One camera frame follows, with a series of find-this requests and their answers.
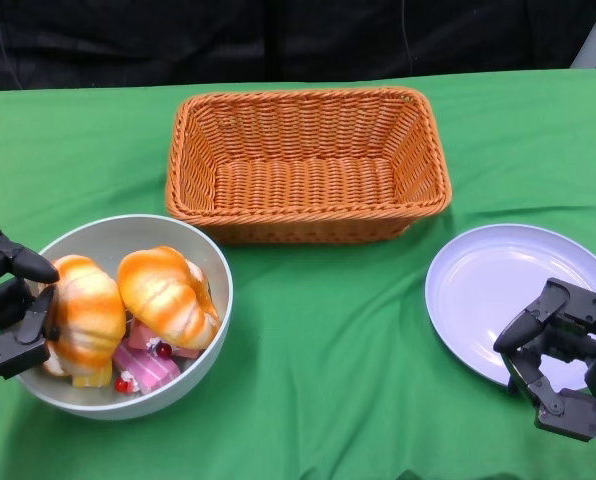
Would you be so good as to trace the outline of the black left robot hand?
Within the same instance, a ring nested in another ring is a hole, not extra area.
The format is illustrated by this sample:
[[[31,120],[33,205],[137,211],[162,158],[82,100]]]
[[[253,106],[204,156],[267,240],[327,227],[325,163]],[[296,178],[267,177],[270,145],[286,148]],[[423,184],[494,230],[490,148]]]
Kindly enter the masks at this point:
[[[60,336],[59,272],[0,229],[0,377],[9,379],[49,359]]]

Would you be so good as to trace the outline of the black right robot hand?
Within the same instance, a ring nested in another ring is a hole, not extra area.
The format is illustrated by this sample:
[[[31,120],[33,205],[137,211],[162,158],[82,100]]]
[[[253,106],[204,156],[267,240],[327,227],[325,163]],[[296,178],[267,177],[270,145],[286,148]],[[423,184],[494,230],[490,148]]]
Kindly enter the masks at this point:
[[[524,395],[537,428],[588,442],[596,438],[596,293],[556,278],[502,331],[493,349],[510,378],[510,393]],[[555,391],[540,366],[549,356],[585,363],[586,393]]]

